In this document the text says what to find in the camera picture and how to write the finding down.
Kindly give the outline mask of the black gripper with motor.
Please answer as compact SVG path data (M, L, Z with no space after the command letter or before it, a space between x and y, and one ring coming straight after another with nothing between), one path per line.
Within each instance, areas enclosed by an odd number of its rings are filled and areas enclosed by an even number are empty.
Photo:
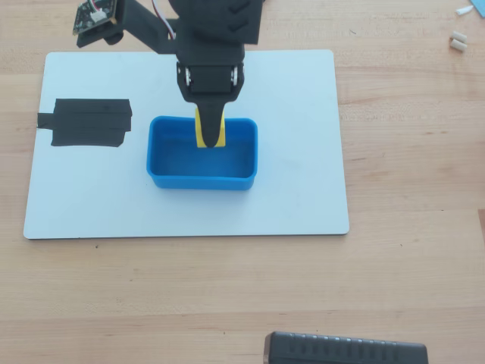
M177 83L196 105L200 134L213 148L221 136L224 107L243 87L245 46L258 43L262 2L171 1L176 22Z

